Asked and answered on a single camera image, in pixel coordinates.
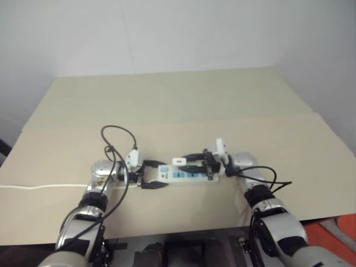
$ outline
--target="white power strip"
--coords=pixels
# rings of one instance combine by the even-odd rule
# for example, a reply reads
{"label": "white power strip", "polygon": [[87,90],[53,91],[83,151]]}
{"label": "white power strip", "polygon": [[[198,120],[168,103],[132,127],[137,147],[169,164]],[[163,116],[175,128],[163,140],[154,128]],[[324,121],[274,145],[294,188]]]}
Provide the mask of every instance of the white power strip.
{"label": "white power strip", "polygon": [[192,174],[181,171],[178,166],[174,165],[159,165],[157,175],[157,181],[170,185],[217,184],[219,182],[218,174],[213,174],[212,180],[208,180],[207,174]]}

